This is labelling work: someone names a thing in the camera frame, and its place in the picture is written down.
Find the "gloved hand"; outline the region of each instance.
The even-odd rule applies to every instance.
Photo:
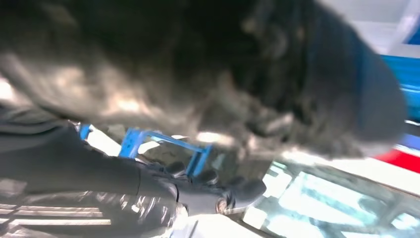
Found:
[[[269,159],[371,156],[403,133],[396,78],[315,0],[1,0],[0,34],[1,104],[46,117]]]
[[[186,206],[190,216],[232,214],[254,205],[266,191],[261,179],[246,181],[235,177],[226,184],[218,182],[216,171],[203,171],[196,177],[186,176],[185,166],[175,162],[168,166],[140,163],[143,171],[172,191],[176,201]]]

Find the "person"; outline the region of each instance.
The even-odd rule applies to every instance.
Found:
[[[314,0],[0,0],[0,18],[5,237],[152,237],[178,214],[159,179],[86,149],[68,119],[211,132],[268,159],[371,156],[404,130],[391,70]]]

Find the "blue surface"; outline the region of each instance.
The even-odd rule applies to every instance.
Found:
[[[408,39],[409,45],[420,45],[420,17],[417,19],[417,28],[412,36]]]
[[[79,135],[82,140],[86,140],[88,138],[90,131],[90,124],[80,125]]]
[[[405,134],[399,144],[410,149],[420,150],[420,137]]]
[[[121,151],[119,152],[119,156],[135,159],[138,155],[140,145],[143,144],[145,138],[146,137],[144,136],[144,133],[142,134],[142,131],[128,128],[127,133],[125,134],[125,137],[121,143]]]
[[[407,99],[409,118],[420,120],[420,59],[382,56],[401,84]]]

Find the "windshield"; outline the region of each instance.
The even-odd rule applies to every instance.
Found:
[[[411,238],[404,230],[419,228],[419,220],[401,214],[388,221],[395,202],[384,202],[338,183],[300,171],[295,176],[273,163],[264,176],[267,192],[247,210],[243,221],[286,238]]]

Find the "car window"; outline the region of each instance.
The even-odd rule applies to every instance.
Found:
[[[335,238],[320,229],[317,222],[372,226],[378,221],[378,212],[386,207],[381,200],[305,172],[292,181],[285,168],[274,164],[264,182],[267,186],[264,199],[247,210],[243,221],[279,237]],[[341,232],[340,237],[378,236]]]

